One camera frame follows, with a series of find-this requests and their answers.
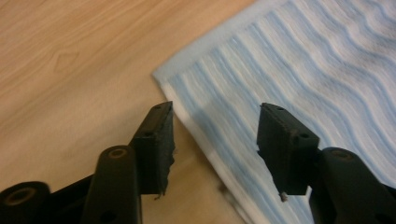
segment white towel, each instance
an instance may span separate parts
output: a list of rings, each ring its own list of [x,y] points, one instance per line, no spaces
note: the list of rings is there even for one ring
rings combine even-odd
[[[263,102],[396,187],[396,1],[259,1],[154,76],[249,223],[313,222],[307,196],[279,200],[257,154]]]

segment blue striped towel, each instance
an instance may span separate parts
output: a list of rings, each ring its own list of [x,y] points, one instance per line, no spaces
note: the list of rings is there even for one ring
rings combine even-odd
[[[396,187],[393,0],[259,1],[154,76],[249,223],[313,222],[308,197],[279,200],[257,154],[262,102]]]

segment black plastic part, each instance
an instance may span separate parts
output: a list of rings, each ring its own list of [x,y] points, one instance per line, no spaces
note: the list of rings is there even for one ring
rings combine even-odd
[[[108,148],[99,157],[80,223],[141,223],[138,192],[134,150]]]
[[[5,189],[0,194],[1,224],[42,223],[41,207],[50,195],[47,184],[24,182]]]
[[[141,194],[165,194],[174,163],[172,102],[155,105],[129,144],[136,149]]]
[[[286,109],[262,104],[257,144],[280,194],[305,195],[318,142]]]
[[[396,223],[396,200],[354,153],[323,149],[320,176],[336,211],[334,223]]]
[[[91,181],[92,175],[51,193],[44,208],[49,223],[79,223]]]

